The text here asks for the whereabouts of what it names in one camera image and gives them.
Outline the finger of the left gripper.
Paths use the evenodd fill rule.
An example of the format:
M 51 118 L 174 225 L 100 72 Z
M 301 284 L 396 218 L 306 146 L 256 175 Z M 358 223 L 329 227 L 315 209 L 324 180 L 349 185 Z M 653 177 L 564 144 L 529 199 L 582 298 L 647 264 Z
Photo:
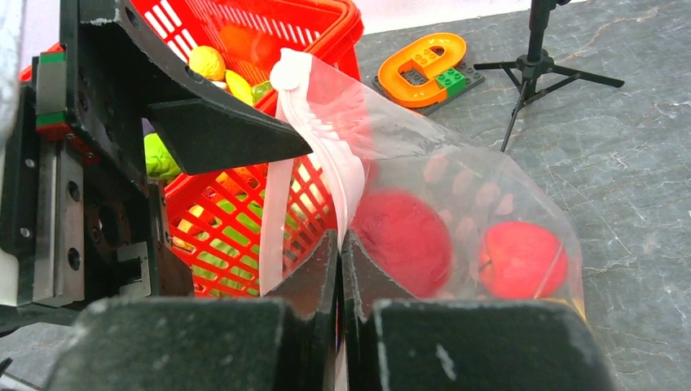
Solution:
M 289 124 L 258 111 L 192 71 L 129 1 L 117 2 L 125 37 L 120 83 L 186 174 L 203 174 L 310 153 Z

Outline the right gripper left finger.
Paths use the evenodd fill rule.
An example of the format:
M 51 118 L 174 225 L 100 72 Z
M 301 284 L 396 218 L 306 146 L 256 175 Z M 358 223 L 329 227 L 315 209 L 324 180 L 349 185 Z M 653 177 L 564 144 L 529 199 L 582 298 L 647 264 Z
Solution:
M 274 390 L 333 390 L 338 236 L 325 231 L 307 259 L 268 296 L 283 306 Z

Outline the red toy pomegranate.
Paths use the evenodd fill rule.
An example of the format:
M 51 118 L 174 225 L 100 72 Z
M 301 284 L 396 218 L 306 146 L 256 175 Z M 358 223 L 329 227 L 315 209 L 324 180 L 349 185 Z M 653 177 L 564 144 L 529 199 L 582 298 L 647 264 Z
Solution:
M 478 278 L 494 297 L 549 297 L 566 281 L 567 271 L 563 242 L 541 226 L 501 222 L 482 238 Z

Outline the clear zip top bag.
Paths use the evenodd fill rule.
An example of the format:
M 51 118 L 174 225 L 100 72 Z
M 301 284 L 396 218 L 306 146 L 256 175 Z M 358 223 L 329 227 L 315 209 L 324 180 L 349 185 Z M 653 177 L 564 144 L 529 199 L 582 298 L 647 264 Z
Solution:
M 385 99 L 307 53 L 283 49 L 270 81 L 277 117 L 311 151 L 268 167 L 260 244 L 260 291 L 292 272 L 324 231 L 338 241 L 370 191 L 409 192 L 446 223 L 451 273 L 431 299 L 541 300 L 584 314 L 582 254 L 567 215 L 508 155 Z M 568 257 L 566 281 L 549 297 L 501 299 L 478 278 L 486 230 L 529 222 L 556 235 Z

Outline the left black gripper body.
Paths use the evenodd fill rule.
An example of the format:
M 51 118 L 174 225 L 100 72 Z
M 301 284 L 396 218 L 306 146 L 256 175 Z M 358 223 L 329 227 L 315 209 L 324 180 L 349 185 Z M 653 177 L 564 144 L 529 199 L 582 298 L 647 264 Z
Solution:
M 147 177 L 141 83 L 153 31 L 131 1 L 63 1 L 33 58 L 2 161 L 1 321 L 69 324 L 109 297 L 190 297 L 165 192 Z

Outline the red toy apple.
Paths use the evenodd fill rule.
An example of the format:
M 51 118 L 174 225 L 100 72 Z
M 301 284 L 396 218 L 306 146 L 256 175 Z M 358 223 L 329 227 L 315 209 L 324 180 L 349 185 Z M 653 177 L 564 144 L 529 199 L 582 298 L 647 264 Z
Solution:
M 434 297 L 450 277 L 453 243 L 447 225 L 409 192 L 368 192 L 350 229 L 372 260 L 416 297 Z

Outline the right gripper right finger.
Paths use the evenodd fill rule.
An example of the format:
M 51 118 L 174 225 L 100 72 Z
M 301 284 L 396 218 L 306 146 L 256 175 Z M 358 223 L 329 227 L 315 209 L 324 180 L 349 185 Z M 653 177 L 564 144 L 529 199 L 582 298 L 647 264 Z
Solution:
M 383 299 L 412 299 L 369 257 L 354 231 L 345 234 L 341 275 L 347 383 L 350 390 L 381 390 L 378 336 L 372 306 Z

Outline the red plastic basket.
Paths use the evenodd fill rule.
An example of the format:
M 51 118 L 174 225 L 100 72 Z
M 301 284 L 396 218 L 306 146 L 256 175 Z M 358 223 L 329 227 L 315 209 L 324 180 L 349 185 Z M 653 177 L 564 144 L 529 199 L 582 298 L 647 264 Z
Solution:
M 192 49 L 211 46 L 221 53 L 227 70 L 251 86 L 268 81 L 283 49 L 306 52 L 352 77 L 359 74 L 354 46 L 363 26 L 350 1 L 131 2 L 186 65 Z M 277 119 L 277 99 L 272 90 L 250 107 Z M 147 118 L 142 124 L 143 137 L 158 134 Z M 170 182 L 147 176 L 163 186 L 172 250 L 189 267 L 195 294 L 259 294 L 269 163 L 203 174 L 186 174 L 178 165 L 182 173 Z

